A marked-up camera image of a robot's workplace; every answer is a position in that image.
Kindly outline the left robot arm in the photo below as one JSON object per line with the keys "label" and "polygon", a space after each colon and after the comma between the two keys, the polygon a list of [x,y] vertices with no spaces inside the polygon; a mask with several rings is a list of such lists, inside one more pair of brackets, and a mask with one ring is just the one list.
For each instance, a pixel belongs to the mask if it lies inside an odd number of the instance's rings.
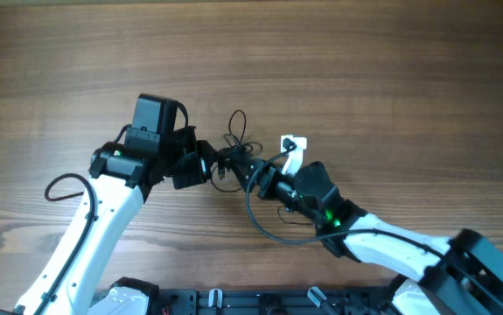
{"label": "left robot arm", "polygon": [[170,178],[175,188],[200,185],[211,177],[213,150],[197,140],[193,126],[176,128],[187,113],[176,100],[140,94],[132,122],[91,157],[81,202],[34,284],[14,314],[151,314],[159,288],[124,278],[101,301],[93,300],[123,231],[137,216],[153,186]]}

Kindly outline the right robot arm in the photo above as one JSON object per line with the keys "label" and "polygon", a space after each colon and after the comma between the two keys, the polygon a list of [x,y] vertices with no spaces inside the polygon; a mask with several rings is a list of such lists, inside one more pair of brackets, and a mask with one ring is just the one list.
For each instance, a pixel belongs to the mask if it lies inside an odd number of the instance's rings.
{"label": "right robot arm", "polygon": [[379,265],[400,278],[390,304],[400,314],[503,314],[503,253],[482,234],[419,234],[344,199],[320,162],[291,173],[273,159],[228,163],[245,193],[257,188],[309,219],[313,242],[336,257]]}

